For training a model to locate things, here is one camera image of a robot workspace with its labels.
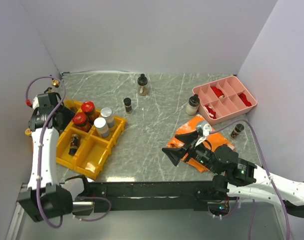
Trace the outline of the tall oil bottle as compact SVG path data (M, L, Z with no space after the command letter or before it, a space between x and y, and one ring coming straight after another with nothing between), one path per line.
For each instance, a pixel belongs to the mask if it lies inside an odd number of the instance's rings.
M48 87L44 93L51 93L51 92L54 92L54 93L57 93L60 95L60 97L63 97L63 89L58 87L58 88L55 88L55 87ZM74 100L72 99L72 97L70 96L70 94L67 92L65 94L65 98L64 98L64 101L63 101L63 104L65 107L67 107L68 109L72 110L74 113L77 112L78 108L76 107L75 103L74 103Z
M55 78L51 79L51 86L49 92L56 93L59 100L64 100L67 96L67 91L64 82Z

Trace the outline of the red-lid sauce jar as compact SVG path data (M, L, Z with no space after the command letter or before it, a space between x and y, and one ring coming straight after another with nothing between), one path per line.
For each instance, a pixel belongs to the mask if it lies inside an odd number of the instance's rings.
M88 121L87 115L83 112L76 113L75 116L72 118L72 122L78 129L84 132L89 132L91 129L91 125Z
M95 105L91 101L83 102L81 110L87 115L91 123L94 123L94 121L99 117L99 114L96 112Z

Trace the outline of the red-lid sauce jar back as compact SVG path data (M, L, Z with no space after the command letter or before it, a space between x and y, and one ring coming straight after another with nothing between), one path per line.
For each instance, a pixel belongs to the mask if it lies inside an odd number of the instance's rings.
M87 115L91 123L94 123L94 121L99 117L99 114L96 112L95 105L91 101L83 102L81 110Z

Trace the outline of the black-cap spice shaker front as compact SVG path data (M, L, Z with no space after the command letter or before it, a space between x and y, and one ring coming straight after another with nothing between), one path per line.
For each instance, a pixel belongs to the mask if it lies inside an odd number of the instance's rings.
M70 148L68 154L70 156L74 156L79 148L79 135L78 134L72 134L71 135L71 141L70 141Z

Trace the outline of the black-cap spice shaker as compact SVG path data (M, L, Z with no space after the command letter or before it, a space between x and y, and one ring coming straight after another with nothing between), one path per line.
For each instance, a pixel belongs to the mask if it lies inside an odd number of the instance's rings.
M124 106L125 106L125 111L127 114L131 114L133 109L132 109L132 102L131 99L129 97L126 97L124 100Z
M78 134L72 134L71 135L71 141L70 141L70 148L68 154L70 156L74 156L79 148L79 135Z

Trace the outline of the white-lid jar edge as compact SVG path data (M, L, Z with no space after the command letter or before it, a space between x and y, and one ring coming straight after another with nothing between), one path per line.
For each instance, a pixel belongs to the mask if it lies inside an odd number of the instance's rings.
M98 117L94 120L94 126L98 134L103 138L107 139L110 137L110 130L107 122L104 118Z

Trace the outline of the blue-label clear jar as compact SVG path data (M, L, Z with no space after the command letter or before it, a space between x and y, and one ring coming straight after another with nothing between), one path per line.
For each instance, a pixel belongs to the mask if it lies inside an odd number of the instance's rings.
M110 129L110 131L115 131L116 129L116 123L115 123L115 118L114 118L114 114L111 108L109 107L104 107L101 111L100 111L100 115L102 118L104 118L107 122L107 125Z

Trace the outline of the black-lid jar white powder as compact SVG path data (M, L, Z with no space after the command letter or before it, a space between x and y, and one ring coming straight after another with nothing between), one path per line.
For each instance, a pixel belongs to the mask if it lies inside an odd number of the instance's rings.
M188 100L188 104L186 105L186 114L194 116L198 111L199 104L199 96L197 94L191 96Z

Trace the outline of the yellow compartment bin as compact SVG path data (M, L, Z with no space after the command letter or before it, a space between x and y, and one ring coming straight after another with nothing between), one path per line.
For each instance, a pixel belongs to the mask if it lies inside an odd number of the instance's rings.
M95 127L88 132L82 131L70 122L59 137L56 147L56 162L79 174L95 180L103 170L103 165L116 146L117 140L124 131L126 119L115 116L115 127L111 131L111 137L103 139L99 136ZM69 155L72 135L79 136L79 147L75 155Z

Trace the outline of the pink compartment tray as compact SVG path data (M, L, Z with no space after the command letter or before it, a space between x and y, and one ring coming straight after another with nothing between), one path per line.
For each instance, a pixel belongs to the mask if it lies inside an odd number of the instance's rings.
M225 95L224 98L218 99L211 87L221 89ZM248 113L257 105L256 99L241 83L236 76L228 76L210 83L196 86L192 89L193 94L197 94L200 99L198 111L211 125L227 121ZM239 94L244 93L248 101L252 103L251 107L246 107L239 98ZM209 105L216 112L216 119L209 117L205 106Z

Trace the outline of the spice shaker near right edge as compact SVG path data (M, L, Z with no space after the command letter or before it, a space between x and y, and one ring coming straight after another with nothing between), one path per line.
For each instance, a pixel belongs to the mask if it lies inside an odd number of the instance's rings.
M230 137L235 139L244 130L244 128L245 127L241 123L236 124L233 131L230 134Z

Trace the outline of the red sock middle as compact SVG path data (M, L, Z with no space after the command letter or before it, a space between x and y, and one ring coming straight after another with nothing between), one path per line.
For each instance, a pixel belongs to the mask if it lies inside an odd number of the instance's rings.
M218 99L221 99L221 98L225 97L225 95L224 95L224 93L223 93L223 91L221 89L219 89L219 88L217 88L215 86L212 86L211 89L212 89L212 91L214 92L214 94L216 95L216 97Z

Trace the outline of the black-cap spice shaker back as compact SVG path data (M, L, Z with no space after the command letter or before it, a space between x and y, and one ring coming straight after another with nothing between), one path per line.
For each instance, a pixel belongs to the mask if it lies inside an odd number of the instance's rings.
M131 114L133 109L132 109L132 102L131 99L129 97L126 97L124 100L124 106L125 106L125 111L127 114Z

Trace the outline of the black-lid jar brown powder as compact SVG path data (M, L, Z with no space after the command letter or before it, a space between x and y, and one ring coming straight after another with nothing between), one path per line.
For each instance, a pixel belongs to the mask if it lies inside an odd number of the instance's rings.
M137 91L138 94L141 96L146 96L148 94L148 78L145 76L145 74L141 74L139 78L137 79Z

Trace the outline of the red sock right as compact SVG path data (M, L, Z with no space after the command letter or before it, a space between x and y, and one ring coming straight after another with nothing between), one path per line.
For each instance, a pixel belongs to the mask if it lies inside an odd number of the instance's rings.
M246 107L252 106L252 103L248 101L247 96L244 93L240 93L238 96Z

